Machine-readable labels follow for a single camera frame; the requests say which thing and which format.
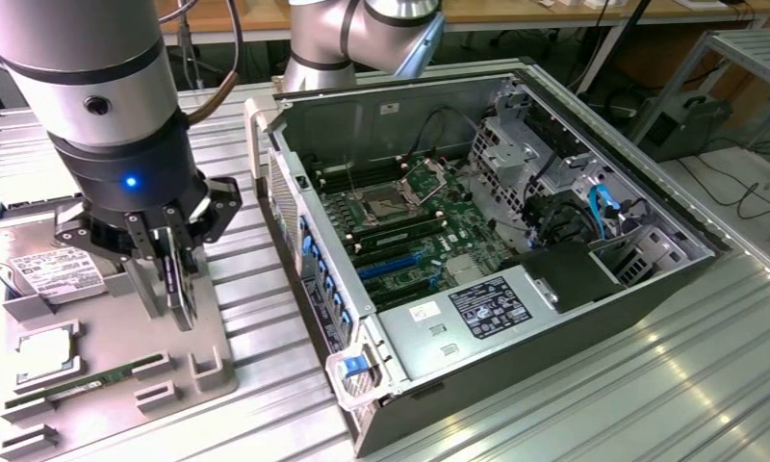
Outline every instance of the green circuit board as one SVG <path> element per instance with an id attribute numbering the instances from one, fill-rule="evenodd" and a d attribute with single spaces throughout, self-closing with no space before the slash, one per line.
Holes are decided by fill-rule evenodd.
<path id="1" fill-rule="evenodd" d="M 513 254 L 489 226 L 488 218 L 469 200 L 468 189 L 460 183 L 460 178 L 440 167 L 427 168 L 423 159 L 416 160 L 412 167 L 416 168 L 405 177 L 411 193 L 423 199 L 437 191 L 419 205 L 407 200 L 405 187 L 400 181 L 325 194 L 323 197 L 333 227 L 344 240 L 348 235 L 357 233 L 375 233 L 375 237 L 388 236 L 388 239 L 395 235 L 404 236 L 407 233 L 401 234 L 400 231 L 377 232 L 377 228 L 397 225 L 412 218 L 439 216 L 432 225 L 421 230 L 417 239 L 383 245 L 376 251 L 363 254 L 355 251 L 351 244 L 347 246 L 355 267 L 363 271 L 368 294 L 379 309 L 399 306 L 457 287 L 480 275 L 492 274 Z M 443 172 L 444 186 L 440 189 Z M 375 277 L 363 277 L 367 269 L 409 257 L 416 258 L 416 264 L 408 268 Z"/>

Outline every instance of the motherboard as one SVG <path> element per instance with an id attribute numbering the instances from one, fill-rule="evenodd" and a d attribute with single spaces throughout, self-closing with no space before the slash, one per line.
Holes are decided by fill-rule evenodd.
<path id="1" fill-rule="evenodd" d="M 379 310 L 492 274 L 513 254 L 496 221 L 473 204 L 468 171 L 431 157 L 396 162 L 400 179 L 356 186 L 355 172 L 345 171 L 351 189 L 323 196 Z"/>

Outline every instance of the blue pcie slot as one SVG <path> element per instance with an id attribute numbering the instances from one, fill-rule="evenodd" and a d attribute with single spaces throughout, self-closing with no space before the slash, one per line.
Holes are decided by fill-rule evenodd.
<path id="1" fill-rule="evenodd" d="M 364 281 L 367 279 L 372 279 L 372 277 L 381 276 L 383 274 L 388 274 L 389 272 L 395 272 L 399 270 L 404 270 L 405 268 L 415 267 L 420 264 L 423 260 L 423 253 L 415 253 L 409 257 L 401 257 L 396 260 L 391 260 L 385 263 L 376 264 L 371 267 L 360 268 L 357 270 L 357 274 L 360 275 L 360 279 Z"/>

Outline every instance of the hard drive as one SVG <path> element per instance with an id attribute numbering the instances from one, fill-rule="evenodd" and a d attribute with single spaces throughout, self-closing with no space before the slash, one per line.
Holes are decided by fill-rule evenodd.
<path id="1" fill-rule="evenodd" d="M 15 209 L 0 218 L 0 280 L 12 297 L 40 294 L 60 304 L 105 292 L 120 269 L 53 238 L 53 205 Z"/>

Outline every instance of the hard drive label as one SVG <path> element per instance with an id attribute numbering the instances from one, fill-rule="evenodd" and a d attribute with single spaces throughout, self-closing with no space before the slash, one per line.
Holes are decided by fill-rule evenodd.
<path id="1" fill-rule="evenodd" d="M 449 298 L 477 339 L 487 339 L 532 318 L 503 276 L 468 287 Z"/>
<path id="2" fill-rule="evenodd" d="M 67 295 L 103 284 L 103 275 L 88 252 L 75 247 L 17 257 L 11 263 L 43 297 Z"/>

